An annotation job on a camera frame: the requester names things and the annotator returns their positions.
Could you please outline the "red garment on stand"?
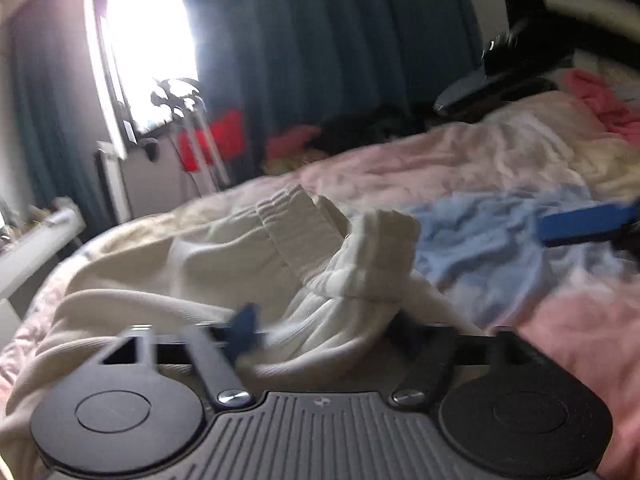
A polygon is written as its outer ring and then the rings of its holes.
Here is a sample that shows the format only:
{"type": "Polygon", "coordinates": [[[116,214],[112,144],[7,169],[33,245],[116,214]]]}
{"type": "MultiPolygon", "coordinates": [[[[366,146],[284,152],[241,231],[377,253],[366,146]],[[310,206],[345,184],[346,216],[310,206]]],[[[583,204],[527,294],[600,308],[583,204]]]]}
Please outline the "red garment on stand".
{"type": "MultiPolygon", "coordinates": [[[[213,165],[212,148],[207,144],[208,141],[215,142],[218,153],[224,162],[230,162],[230,160],[239,157],[246,149],[242,112],[228,110],[224,116],[210,124],[207,132],[198,129],[196,138],[208,166],[213,165]]],[[[193,148],[191,148],[189,135],[184,130],[178,135],[178,153],[184,171],[198,171],[198,162],[195,159],[193,148]]]]}

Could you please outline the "white dressing table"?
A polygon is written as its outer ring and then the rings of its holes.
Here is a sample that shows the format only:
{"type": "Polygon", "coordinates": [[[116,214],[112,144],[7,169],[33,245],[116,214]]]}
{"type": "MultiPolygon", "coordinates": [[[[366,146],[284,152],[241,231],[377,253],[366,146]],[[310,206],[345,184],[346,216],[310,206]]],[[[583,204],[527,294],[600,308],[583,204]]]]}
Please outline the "white dressing table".
{"type": "Polygon", "coordinates": [[[57,198],[54,206],[55,212],[39,226],[1,252],[1,347],[11,341],[24,318],[10,303],[11,297],[85,231],[85,220],[70,198],[57,198]]]}

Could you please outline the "teal blue window curtain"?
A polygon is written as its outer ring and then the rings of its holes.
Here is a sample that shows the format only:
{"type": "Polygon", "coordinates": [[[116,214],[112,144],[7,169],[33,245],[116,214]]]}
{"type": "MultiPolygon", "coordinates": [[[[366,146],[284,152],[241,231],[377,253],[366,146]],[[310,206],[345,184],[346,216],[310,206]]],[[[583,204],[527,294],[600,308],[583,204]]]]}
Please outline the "teal blue window curtain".
{"type": "Polygon", "coordinates": [[[183,0],[206,110],[238,110],[234,182],[268,141],[382,104],[432,102],[480,59],[471,0],[183,0]]]}

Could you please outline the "cream white zip jacket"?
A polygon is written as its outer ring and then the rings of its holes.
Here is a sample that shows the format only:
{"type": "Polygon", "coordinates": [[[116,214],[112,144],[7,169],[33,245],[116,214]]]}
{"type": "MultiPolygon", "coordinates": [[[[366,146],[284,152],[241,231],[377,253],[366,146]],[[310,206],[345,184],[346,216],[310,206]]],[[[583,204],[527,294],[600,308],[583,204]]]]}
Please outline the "cream white zip jacket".
{"type": "Polygon", "coordinates": [[[18,374],[1,424],[15,478],[42,471],[29,419],[43,396],[133,325],[161,333],[224,322],[246,304],[262,346],[241,362],[247,385],[316,388],[346,374],[398,312],[472,332],[413,267],[415,218],[345,216],[294,186],[234,214],[170,231],[110,238],[70,280],[36,355],[18,374]]]}

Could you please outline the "garment steamer stand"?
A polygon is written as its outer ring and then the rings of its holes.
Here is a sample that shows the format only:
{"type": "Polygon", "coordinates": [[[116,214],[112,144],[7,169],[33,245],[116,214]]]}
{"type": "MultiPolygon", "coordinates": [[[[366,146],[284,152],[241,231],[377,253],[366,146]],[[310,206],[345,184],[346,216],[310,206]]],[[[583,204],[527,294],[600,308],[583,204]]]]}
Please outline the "garment steamer stand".
{"type": "Polygon", "coordinates": [[[226,163],[218,153],[215,142],[207,142],[212,148],[212,166],[206,164],[203,150],[198,145],[196,132],[198,129],[207,132],[210,127],[200,84],[191,78],[158,80],[151,93],[151,103],[158,108],[167,108],[170,111],[169,135],[182,170],[178,153],[178,135],[182,130],[188,133],[191,148],[193,148],[195,159],[198,162],[198,171],[186,172],[183,170],[183,172],[191,179],[198,196],[230,188],[230,174],[226,163]]]}

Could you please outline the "white panel heater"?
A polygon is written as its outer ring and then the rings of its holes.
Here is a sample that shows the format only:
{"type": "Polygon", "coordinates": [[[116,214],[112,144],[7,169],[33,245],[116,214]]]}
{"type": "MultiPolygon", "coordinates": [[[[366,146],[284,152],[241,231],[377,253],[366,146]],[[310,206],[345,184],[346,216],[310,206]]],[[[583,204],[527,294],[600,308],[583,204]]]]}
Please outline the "white panel heater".
{"type": "Polygon", "coordinates": [[[98,142],[98,148],[94,153],[94,164],[110,219],[115,224],[127,223],[132,219],[132,214],[122,172],[122,160],[111,143],[98,142]]]}

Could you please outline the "pink fleece blanket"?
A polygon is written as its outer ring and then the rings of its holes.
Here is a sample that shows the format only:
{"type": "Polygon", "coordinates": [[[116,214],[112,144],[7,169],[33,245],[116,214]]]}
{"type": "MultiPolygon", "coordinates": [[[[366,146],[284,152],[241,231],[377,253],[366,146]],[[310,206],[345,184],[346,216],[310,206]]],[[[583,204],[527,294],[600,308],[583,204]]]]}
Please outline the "pink fleece blanket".
{"type": "Polygon", "coordinates": [[[564,75],[564,84],[607,132],[629,144],[639,145],[639,114],[616,96],[601,76],[572,68],[564,75]]]}

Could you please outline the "left teal curtain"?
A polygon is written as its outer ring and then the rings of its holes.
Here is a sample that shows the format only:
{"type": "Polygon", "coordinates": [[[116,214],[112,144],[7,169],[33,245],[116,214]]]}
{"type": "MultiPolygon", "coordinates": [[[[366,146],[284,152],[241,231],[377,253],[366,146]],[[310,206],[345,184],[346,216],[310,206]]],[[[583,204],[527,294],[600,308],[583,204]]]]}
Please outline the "left teal curtain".
{"type": "Polygon", "coordinates": [[[76,120],[60,67],[60,43],[52,13],[34,0],[9,22],[10,66],[18,138],[36,204],[68,197],[79,207],[89,232],[113,225],[104,210],[78,146],[76,120]]]}

